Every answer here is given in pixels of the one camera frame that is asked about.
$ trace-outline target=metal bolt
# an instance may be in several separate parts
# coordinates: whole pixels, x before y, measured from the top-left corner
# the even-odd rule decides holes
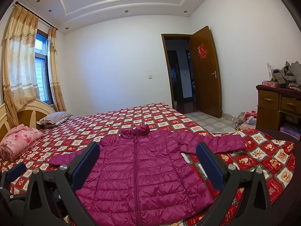
[[[236,169],[236,166],[234,166],[233,164],[229,164],[228,169],[234,171]]]
[[[66,164],[62,164],[62,165],[60,165],[60,170],[66,170],[68,168],[68,165],[66,165]]]
[[[34,174],[37,174],[37,173],[39,173],[39,171],[40,171],[40,169],[35,168],[35,169],[33,170],[33,173],[34,173]]]
[[[261,174],[261,173],[262,173],[262,169],[261,169],[260,167],[257,167],[257,168],[256,168],[256,172],[257,172],[258,174]]]

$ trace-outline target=curtain rod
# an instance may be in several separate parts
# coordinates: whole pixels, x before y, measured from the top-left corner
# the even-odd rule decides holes
[[[19,3],[18,1],[15,2],[16,5],[20,5],[22,8],[25,8],[27,11],[33,13],[35,16],[37,16],[40,20],[44,21],[45,23],[47,23],[48,25],[50,25],[51,27],[55,28],[56,30],[58,30],[58,28],[54,27],[52,24],[48,23],[45,19],[42,19],[39,15],[35,14],[33,11],[31,11],[30,9],[28,9],[27,7],[23,6],[21,3]]]

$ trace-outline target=white wall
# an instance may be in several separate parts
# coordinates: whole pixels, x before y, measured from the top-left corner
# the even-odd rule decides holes
[[[189,50],[188,42],[186,40],[166,40],[166,48],[167,50],[177,51],[182,80],[183,97],[192,97],[191,80],[186,55],[186,50]]]
[[[6,13],[4,14],[3,18],[0,20],[0,62],[1,62],[1,73],[0,73],[0,105],[4,103],[3,101],[3,93],[2,93],[2,66],[3,66],[3,60],[4,60],[4,50],[6,46],[6,40],[5,35],[7,31],[7,27],[10,21],[10,18],[12,16],[12,13],[14,11],[15,6],[13,6],[15,2],[13,2]],[[45,25],[44,22],[39,21],[38,23],[38,29],[48,34],[49,26]],[[69,94],[67,90],[67,84],[66,84],[66,78],[65,75],[67,72],[65,71],[64,67],[64,61],[65,61],[65,55],[64,55],[64,35],[57,31],[57,50],[58,50],[58,72],[59,72],[59,79],[61,83],[61,90],[64,97],[65,105],[67,111],[72,113],[72,106],[69,100]]]
[[[224,113],[257,110],[255,86],[269,80],[267,62],[301,61],[301,33],[281,0],[206,0],[190,22],[193,32],[212,30]]]
[[[191,34],[189,18],[133,16],[65,35],[73,113],[84,116],[156,102],[171,106],[163,33]]]

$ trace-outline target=headboard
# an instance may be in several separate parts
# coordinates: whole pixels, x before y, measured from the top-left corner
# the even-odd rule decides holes
[[[54,112],[55,111],[48,104],[36,99],[24,106],[17,113],[17,116],[19,124],[24,124],[25,126],[34,127],[40,130],[41,126],[36,122]],[[10,127],[6,117],[5,104],[2,104],[0,107],[0,140],[3,139],[9,130]]]

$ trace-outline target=red checkered bedspread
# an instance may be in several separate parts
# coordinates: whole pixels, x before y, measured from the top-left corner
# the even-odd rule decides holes
[[[85,148],[91,141],[99,142],[107,135],[118,135],[123,128],[134,128],[148,124],[151,130],[192,131],[204,136],[214,134],[204,131],[197,123],[178,113],[167,104],[158,103],[133,108],[105,112],[85,117],[74,118],[62,125],[45,129],[45,137],[30,151],[24,153],[18,160],[3,161],[0,159],[1,171],[11,169],[23,162],[27,171],[11,184],[14,194],[27,191],[29,177],[34,168],[53,170],[47,161],[59,154],[67,154]],[[226,164],[233,163],[241,170],[254,170],[260,166],[267,180],[270,200],[273,203],[288,185],[293,175],[295,158],[292,155],[292,143],[272,140],[272,137],[257,130],[237,132],[246,142],[245,152],[230,152],[219,154]],[[184,159],[208,187],[213,198],[219,191],[212,188],[207,175],[195,155],[183,154]],[[239,189],[222,225],[231,221],[241,199],[243,189]],[[199,222],[206,211],[176,223],[177,226],[192,226]]]

